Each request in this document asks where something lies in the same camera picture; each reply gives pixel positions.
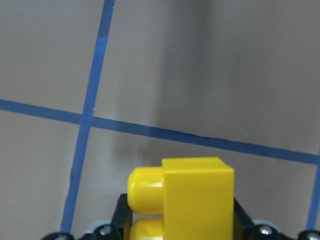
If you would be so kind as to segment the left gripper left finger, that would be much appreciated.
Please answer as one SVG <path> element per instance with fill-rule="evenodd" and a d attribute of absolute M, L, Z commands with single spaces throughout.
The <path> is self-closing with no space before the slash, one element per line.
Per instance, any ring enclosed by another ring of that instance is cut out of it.
<path fill-rule="evenodd" d="M 128 204 L 128 195 L 121 194 L 111 219 L 112 240 L 129 240 L 133 224 L 133 211 Z"/>

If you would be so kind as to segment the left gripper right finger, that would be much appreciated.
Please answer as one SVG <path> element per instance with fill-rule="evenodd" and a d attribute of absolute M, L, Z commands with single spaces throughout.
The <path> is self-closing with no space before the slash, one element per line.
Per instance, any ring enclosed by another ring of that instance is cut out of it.
<path fill-rule="evenodd" d="M 233 211 L 233 239 L 248 240 L 251 236 L 254 223 L 239 202 L 234 198 Z"/>

